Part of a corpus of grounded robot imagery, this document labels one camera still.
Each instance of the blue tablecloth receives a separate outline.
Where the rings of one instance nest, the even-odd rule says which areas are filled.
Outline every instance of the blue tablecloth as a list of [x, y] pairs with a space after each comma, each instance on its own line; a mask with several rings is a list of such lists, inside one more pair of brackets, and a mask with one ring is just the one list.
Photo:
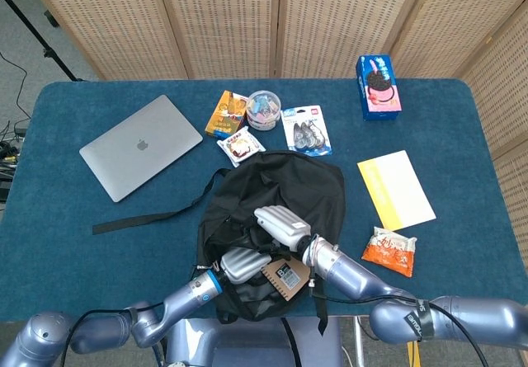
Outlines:
[[[404, 149], [437, 219], [399, 231], [418, 239], [412, 279], [369, 262], [364, 266], [422, 298], [458, 294], [526, 303], [525, 270], [470, 90], [452, 79], [402, 79], [398, 87], [403, 113], [393, 121], [364, 122], [353, 79], [47, 86], [36, 102], [0, 227], [0, 320], [25, 319], [42, 310], [80, 314], [143, 299], [155, 302], [186, 283], [207, 201], [148, 226], [94, 236], [92, 225], [188, 204], [217, 168], [230, 166], [215, 140], [205, 136], [117, 204], [78, 150], [161, 94], [203, 131], [224, 89], [244, 95], [267, 89], [284, 108], [321, 105], [333, 155], [318, 159], [343, 171], [347, 208], [340, 244], [351, 257], [361, 258], [373, 226], [380, 225], [356, 164]], [[281, 124], [253, 133], [268, 149], [286, 148]], [[328, 310], [365, 311], [344, 304]], [[198, 316], [213, 311], [209, 306]], [[312, 315], [313, 303], [306, 299], [290, 314]]]

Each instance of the black cable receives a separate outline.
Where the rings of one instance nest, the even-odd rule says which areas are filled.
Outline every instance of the black cable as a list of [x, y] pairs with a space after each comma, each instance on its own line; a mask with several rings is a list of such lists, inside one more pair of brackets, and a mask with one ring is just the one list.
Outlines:
[[484, 357], [484, 353], [482, 353], [482, 350], [480, 349], [479, 344], [477, 344], [477, 342], [473, 339], [473, 337], [471, 337], [471, 334], [469, 334], [469, 332], [465, 329], [462, 323], [460, 323], [457, 318], [455, 318], [453, 315], [451, 315], [449, 312], [447, 312], [442, 307], [439, 307], [438, 305], [434, 303], [429, 303], [429, 306], [431, 307], [431, 309], [435, 309], [436, 311], [442, 313], [444, 316], [449, 318], [464, 333], [468, 341], [471, 343], [471, 345], [477, 352], [478, 358], [480, 359], [480, 362], [482, 363], [482, 365], [484, 367], [488, 367], [488, 362], [486, 361], [486, 358]]
[[18, 120], [14, 125], [13, 125], [13, 133], [17, 136], [16, 137], [16, 141], [18, 141], [18, 133], [16, 132], [17, 131], [17, 125], [20, 124], [21, 122], [24, 122], [24, 121], [29, 121], [31, 118], [25, 118], [24, 120]]
[[0, 142], [2, 142], [2, 141], [3, 141], [3, 138], [6, 137], [7, 131], [9, 130], [9, 124], [11, 124], [11, 121], [10, 121], [10, 120], [8, 120], [8, 121], [7, 121], [7, 125], [6, 125], [2, 130], [0, 130], [0, 134], [3, 134], [3, 135], [2, 135], [2, 140], [0, 140]]
[[[379, 301], [381, 299], [397, 299], [399, 301], [404, 301], [407, 303], [416, 303], [416, 299], [411, 299], [410, 297], [403, 297], [402, 295], [379, 295], [376, 297], [372, 297], [369, 299], [335, 299], [333, 297], [328, 297], [326, 295], [322, 294], [316, 294], [311, 293], [312, 297], [315, 297], [316, 299], [326, 299], [327, 301], [333, 302], [333, 303], [372, 303], [374, 301]], [[486, 361], [486, 358], [484, 357], [484, 354], [482, 353], [479, 344], [473, 339], [471, 334], [464, 328], [462, 323], [458, 321], [457, 318], [455, 318], [453, 315], [451, 315], [449, 312], [444, 310], [442, 307], [439, 307], [438, 305], [434, 303], [429, 303], [431, 309], [435, 309], [436, 311], [442, 313], [447, 318], [449, 318], [465, 335], [465, 337], [468, 339], [468, 342], [471, 344], [471, 346], [475, 349], [475, 352], [477, 352], [478, 358], [480, 359], [480, 362], [482, 363], [483, 367], [488, 367], [488, 362]]]
[[18, 107], [22, 113], [24, 113], [27, 117], [28, 120], [31, 119], [31, 116], [29, 114], [27, 114], [27, 111], [25, 111], [24, 109], [22, 109], [22, 107], [20, 106], [20, 104], [18, 103], [18, 100], [20, 99], [20, 94], [22, 93], [22, 88], [24, 87], [24, 81], [26, 80], [26, 77], [27, 77], [27, 71], [22, 67], [22, 66], [19, 66], [18, 64], [14, 64], [11, 60], [9, 59], [6, 59], [3, 55], [2, 55], [2, 52], [0, 52], [0, 57], [5, 60], [6, 62], [8, 62], [9, 64], [12, 64], [13, 66], [15, 66], [16, 68], [19, 68], [23, 73], [24, 73], [24, 77], [22, 78], [22, 82], [20, 84], [20, 88], [18, 89], [18, 94], [16, 95], [16, 107]]
[[2, 163], [2, 162], [0, 162], [0, 167], [5, 167], [6, 169], [11, 170], [11, 171], [14, 171], [15, 169], [17, 169], [17, 165], [16, 164], [11, 164], [11, 163]]
[[154, 344], [152, 350], [154, 352], [154, 357], [156, 358], [156, 363], [158, 364], [158, 367], [163, 367], [163, 359], [161, 354], [159, 353], [158, 344]]
[[[136, 312], [149, 311], [150, 309], [154, 309], [156, 307], [159, 307], [160, 305], [163, 305], [163, 303], [156, 303], [154, 305], [149, 305], [148, 307], [145, 307], [145, 308], [138, 308], [136, 309]], [[78, 327], [81, 325], [83, 320], [87, 316], [92, 315], [94, 313], [130, 313], [131, 315], [131, 312], [129, 309], [93, 309], [91, 311], [84, 313], [79, 319], [77, 319], [75, 324], [73, 324], [72, 328], [69, 331], [68, 336], [66, 337], [66, 342], [64, 343], [63, 354], [60, 358], [60, 367], [64, 367], [64, 363], [66, 362], [66, 353], [68, 352], [69, 343], [72, 341], [73, 334], [78, 329]]]
[[295, 367], [301, 367], [302, 364], [300, 363], [299, 348], [297, 347], [297, 341], [295, 340], [294, 332], [291, 331], [290, 324], [288, 323], [288, 320], [286, 318], [280, 318], [280, 319], [286, 331], [286, 335], [288, 336], [288, 339], [290, 340], [291, 351], [293, 352], [294, 359], [295, 359]]
[[379, 341], [379, 340], [380, 340], [377, 336], [375, 336], [374, 334], [370, 334], [370, 333], [366, 330], [366, 328], [361, 324], [361, 319], [360, 319], [360, 318], [357, 319], [357, 323], [360, 325], [360, 328], [361, 328], [361, 330], [365, 333], [365, 335], [366, 335], [367, 337], [369, 337], [372, 341]]

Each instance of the blue snack box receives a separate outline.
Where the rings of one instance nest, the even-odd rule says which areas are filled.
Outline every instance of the blue snack box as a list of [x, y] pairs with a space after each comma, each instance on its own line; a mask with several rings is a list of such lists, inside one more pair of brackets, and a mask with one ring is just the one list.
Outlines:
[[388, 55], [362, 55], [356, 65], [364, 120], [393, 120], [402, 110]]

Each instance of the yellow paper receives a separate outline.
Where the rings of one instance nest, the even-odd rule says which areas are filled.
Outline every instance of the yellow paper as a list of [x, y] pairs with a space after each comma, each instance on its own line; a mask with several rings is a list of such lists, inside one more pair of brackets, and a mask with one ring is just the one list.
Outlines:
[[357, 166], [384, 228], [396, 231], [436, 218], [405, 151]]
[[418, 349], [418, 342], [407, 343], [407, 353], [409, 354], [409, 366], [410, 367], [421, 367], [420, 364], [420, 350]]

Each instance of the yellow snack box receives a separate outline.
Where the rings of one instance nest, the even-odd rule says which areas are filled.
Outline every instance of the yellow snack box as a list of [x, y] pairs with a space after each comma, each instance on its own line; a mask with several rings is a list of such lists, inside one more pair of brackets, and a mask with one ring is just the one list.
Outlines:
[[246, 115], [247, 103], [245, 96], [224, 91], [205, 127], [205, 132], [218, 139], [226, 139], [236, 133]]

